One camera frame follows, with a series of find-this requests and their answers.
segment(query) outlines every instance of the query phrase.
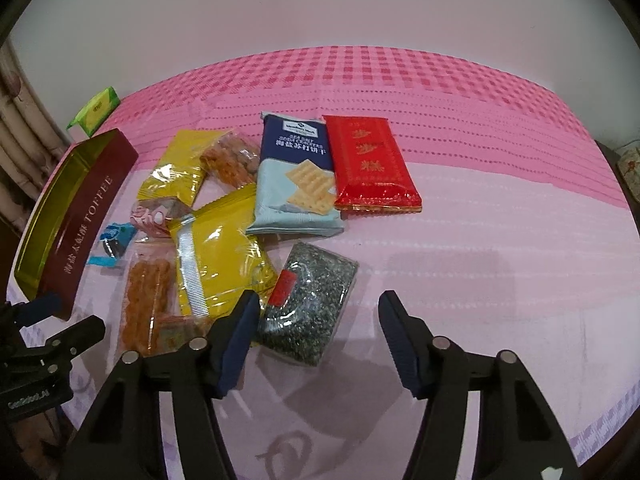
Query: tablecloth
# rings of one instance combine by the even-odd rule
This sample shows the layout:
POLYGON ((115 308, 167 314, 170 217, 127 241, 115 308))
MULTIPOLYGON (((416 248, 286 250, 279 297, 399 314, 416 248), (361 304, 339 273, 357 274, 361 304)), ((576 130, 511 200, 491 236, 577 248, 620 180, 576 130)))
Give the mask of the tablecloth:
MULTIPOLYGON (((434 334, 471 352, 516 351, 579 463, 640 404, 640 240, 615 177, 552 92, 465 60, 398 48, 325 46, 241 57, 124 98, 101 128, 140 153, 107 217, 127 221, 138 186, 181 128, 234 126, 259 141, 260 111, 383 116, 423 198, 423 212, 349 217, 313 238, 360 262, 318 368, 250 350, 242 390, 215 402, 232 463, 249 480, 401 478, 423 402, 403 390, 376 318, 395 289, 434 334)), ((207 182, 198 197, 220 194, 207 182)), ((292 239, 268 242, 281 268, 292 239)), ((105 341, 74 361, 78 425, 115 358, 124 277, 87 267, 72 320, 105 319, 105 341)), ((12 280, 12 301, 23 299, 12 280)), ((24 330, 40 344, 64 324, 24 330)), ((470 396, 458 477, 470 477, 478 429, 470 396)), ((167 464, 180 478, 162 396, 167 464)))

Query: yellow snack package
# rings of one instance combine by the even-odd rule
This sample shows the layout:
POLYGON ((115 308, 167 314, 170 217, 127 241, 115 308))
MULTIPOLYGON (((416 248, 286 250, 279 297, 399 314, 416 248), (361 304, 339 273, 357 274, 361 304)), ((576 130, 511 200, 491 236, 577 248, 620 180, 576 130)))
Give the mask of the yellow snack package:
POLYGON ((191 207, 206 176, 200 155, 228 130, 180 130, 138 191, 138 200, 175 196, 191 207))
POLYGON ((178 249, 177 280, 184 316, 226 316, 246 288, 268 299, 278 275, 255 236, 255 184, 169 222, 178 249))

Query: pink tablecloth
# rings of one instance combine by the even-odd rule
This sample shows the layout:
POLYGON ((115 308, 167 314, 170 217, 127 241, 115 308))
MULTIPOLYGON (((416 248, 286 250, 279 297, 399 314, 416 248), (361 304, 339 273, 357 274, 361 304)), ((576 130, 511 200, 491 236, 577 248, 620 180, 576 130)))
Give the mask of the pink tablecloth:
MULTIPOLYGON (((250 480, 401 478, 424 405, 402 389, 376 320, 394 288, 414 316, 467 351, 515 350, 579 463, 640 403, 640 240, 591 137, 553 93, 461 59, 381 47, 258 54, 181 74, 125 98, 120 128, 140 160, 108 221, 127 221, 139 184, 180 128, 237 126, 259 140, 262 110, 389 118, 420 191, 421 214, 349 218, 314 243, 360 262, 321 367, 248 356, 241 391, 216 402, 232 462, 250 480)), ((199 203, 220 190, 208 185, 199 203)), ((268 247, 277 267, 292 240, 268 247)), ((113 361, 123 277, 85 270, 76 319, 111 331, 74 368, 79 424, 113 361)), ((22 296, 10 284, 10 298, 22 296)), ((26 333, 40 342, 56 320, 26 333)), ((166 403, 165 446, 180 478, 166 403)), ((472 396, 459 470, 469 478, 472 396)))

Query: metal screw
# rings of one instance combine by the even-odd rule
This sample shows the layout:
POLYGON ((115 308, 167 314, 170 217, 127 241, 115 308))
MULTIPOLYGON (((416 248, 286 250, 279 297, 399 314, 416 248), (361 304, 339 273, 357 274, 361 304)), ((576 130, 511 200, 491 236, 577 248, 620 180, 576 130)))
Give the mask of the metal screw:
POLYGON ((131 363, 135 363, 138 360, 140 354, 134 350, 129 350, 128 352, 124 352, 122 354, 122 362, 126 365, 130 365, 131 363))
POLYGON ((510 365, 516 364, 518 362, 518 356, 511 350, 503 350, 502 352, 500 352, 500 359, 510 365))
POLYGON ((195 337, 191 341, 189 341, 189 348, 191 350, 202 350, 207 346, 207 340, 203 337, 195 337))
POLYGON ((440 350, 446 350, 451 346, 451 341, 446 337, 439 335, 433 338, 433 345, 440 350))

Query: cracker image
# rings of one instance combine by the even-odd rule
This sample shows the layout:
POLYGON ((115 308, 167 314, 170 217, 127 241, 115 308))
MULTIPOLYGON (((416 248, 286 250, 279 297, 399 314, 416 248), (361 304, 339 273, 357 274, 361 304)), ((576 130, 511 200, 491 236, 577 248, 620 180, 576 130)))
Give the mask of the cracker image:
POLYGON ((305 211, 326 215, 334 207, 335 195, 325 191, 324 194, 316 198, 298 189, 287 199, 287 202, 305 211))
POLYGON ((334 176, 318 168, 309 159, 300 162, 285 175, 302 191, 317 199, 335 185, 334 176))

